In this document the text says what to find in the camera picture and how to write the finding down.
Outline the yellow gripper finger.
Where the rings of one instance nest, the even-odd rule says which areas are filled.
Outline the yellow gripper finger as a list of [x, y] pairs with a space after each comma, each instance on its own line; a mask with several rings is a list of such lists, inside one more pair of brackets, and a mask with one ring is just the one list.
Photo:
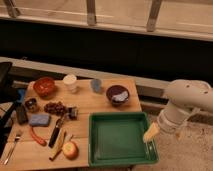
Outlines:
[[143, 136], [145, 143], [151, 141], [160, 132], [160, 127], [157, 122], [153, 122]]

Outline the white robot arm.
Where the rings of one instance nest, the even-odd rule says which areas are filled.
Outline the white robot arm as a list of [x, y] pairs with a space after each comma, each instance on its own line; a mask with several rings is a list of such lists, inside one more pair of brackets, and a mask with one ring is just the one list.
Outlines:
[[164, 91], [168, 103], [143, 135], [145, 143], [161, 131], [178, 132], [186, 121], [200, 110], [213, 113], [213, 88], [205, 81], [178, 79], [170, 82]]

